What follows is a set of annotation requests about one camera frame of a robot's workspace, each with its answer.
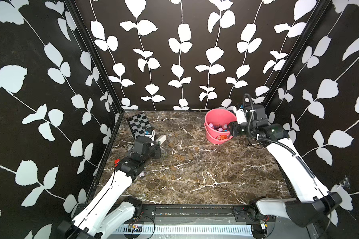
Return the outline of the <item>small red block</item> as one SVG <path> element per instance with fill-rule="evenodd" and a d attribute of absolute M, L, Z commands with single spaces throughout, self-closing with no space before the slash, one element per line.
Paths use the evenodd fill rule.
<path fill-rule="evenodd" d="M 119 164 L 119 162 L 120 162 L 120 159 L 116 159 L 116 160 L 114 161 L 114 167 L 117 167 L 118 164 Z"/>

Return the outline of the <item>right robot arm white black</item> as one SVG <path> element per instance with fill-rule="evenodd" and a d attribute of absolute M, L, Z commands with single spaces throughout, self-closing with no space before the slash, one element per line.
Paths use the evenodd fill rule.
<path fill-rule="evenodd" d="M 230 133 L 260 142 L 275 158 L 293 191 L 289 199 L 255 199 L 254 213 L 290 219 L 299 227 L 306 227 L 323 216 L 333 223 L 342 198 L 317 178 L 298 153 L 288 131 L 280 124 L 270 124 L 262 105 L 248 103 L 234 107 L 233 112 L 236 121 L 228 124 Z"/>

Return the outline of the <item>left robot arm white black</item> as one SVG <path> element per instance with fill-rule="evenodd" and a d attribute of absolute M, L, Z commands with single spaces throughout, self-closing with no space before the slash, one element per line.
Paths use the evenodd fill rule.
<path fill-rule="evenodd" d="M 114 204 L 122 193 L 144 171 L 146 162 L 161 157 L 162 135 L 157 139 L 141 136 L 135 139 L 126 156 L 115 163 L 110 179 L 92 201 L 71 222 L 63 221 L 57 228 L 59 239 L 106 239 L 126 221 L 142 211 L 141 201 L 128 197 L 116 209 Z"/>

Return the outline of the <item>pink plastic bucket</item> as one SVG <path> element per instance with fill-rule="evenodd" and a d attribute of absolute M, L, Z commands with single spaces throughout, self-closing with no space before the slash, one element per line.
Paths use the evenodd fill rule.
<path fill-rule="evenodd" d="M 212 144 L 223 144 L 233 138 L 229 129 L 223 129 L 223 125 L 236 121 L 236 116 L 225 109 L 213 109 L 206 113 L 204 118 L 204 128 L 206 130 L 206 139 Z"/>

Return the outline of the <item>black white checkerboard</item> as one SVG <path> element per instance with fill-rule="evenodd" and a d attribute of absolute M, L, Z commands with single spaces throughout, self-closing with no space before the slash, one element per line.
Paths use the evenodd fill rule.
<path fill-rule="evenodd" d="M 145 131 L 152 127 L 145 113 L 128 117 L 127 123 L 134 139 L 145 136 Z"/>

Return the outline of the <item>black front rail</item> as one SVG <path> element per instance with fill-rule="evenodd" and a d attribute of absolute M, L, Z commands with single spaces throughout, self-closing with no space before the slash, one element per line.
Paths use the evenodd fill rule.
<path fill-rule="evenodd" d="M 142 215 L 150 216 L 152 219 L 157 217 L 233 217 L 236 222 L 258 223 L 265 219 L 268 222 L 275 222 L 275 214 L 260 213 L 251 205 L 154 205 L 143 204 Z"/>

